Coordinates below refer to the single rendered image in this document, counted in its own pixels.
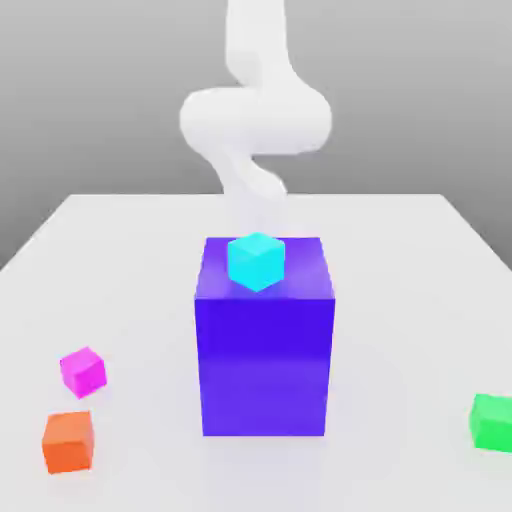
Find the small cyan cube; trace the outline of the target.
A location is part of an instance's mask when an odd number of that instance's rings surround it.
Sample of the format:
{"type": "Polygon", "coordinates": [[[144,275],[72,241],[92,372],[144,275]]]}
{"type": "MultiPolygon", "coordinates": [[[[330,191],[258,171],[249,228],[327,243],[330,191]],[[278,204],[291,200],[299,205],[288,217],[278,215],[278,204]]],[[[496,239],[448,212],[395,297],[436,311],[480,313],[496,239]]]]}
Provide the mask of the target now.
{"type": "Polygon", "coordinates": [[[263,233],[252,233],[227,244],[229,278],[260,292],[284,279],[285,243],[263,233]]]}

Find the small magenta cube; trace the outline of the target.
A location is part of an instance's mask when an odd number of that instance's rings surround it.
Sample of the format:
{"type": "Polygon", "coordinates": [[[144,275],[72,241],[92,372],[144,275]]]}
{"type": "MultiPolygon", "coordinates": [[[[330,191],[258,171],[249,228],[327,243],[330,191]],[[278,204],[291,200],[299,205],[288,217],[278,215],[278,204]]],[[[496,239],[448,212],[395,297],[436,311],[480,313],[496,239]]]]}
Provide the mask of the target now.
{"type": "Polygon", "coordinates": [[[104,360],[89,347],[63,357],[59,367],[65,386],[78,399],[89,396],[107,384],[104,360]]]}

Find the small orange cube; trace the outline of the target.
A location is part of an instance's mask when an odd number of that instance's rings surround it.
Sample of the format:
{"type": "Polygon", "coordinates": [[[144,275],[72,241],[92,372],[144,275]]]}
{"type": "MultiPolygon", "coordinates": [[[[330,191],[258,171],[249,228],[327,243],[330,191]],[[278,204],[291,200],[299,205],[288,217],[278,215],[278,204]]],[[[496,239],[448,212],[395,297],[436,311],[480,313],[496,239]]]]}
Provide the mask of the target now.
{"type": "Polygon", "coordinates": [[[89,411],[48,416],[42,451],[50,474],[89,470],[94,454],[94,430],[89,411]]]}

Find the small green cube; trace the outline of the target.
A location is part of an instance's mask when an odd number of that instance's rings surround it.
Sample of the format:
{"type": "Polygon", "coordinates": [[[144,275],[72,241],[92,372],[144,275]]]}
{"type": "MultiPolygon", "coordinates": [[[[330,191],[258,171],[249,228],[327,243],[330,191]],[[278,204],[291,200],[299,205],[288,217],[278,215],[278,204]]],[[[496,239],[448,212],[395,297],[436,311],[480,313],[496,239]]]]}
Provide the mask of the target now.
{"type": "Polygon", "coordinates": [[[512,397],[476,394],[469,429],[475,448],[512,453],[512,397]]]}

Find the large purple box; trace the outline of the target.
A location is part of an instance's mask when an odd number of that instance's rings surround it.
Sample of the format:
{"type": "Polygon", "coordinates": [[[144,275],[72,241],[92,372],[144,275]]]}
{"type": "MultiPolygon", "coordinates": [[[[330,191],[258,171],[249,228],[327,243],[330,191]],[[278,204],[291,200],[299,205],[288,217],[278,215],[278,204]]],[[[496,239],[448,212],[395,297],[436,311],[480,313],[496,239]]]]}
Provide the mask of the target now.
{"type": "Polygon", "coordinates": [[[282,281],[253,292],[207,238],[194,297],[206,436],[325,432],[335,293],[320,239],[285,239],[282,281]]]}

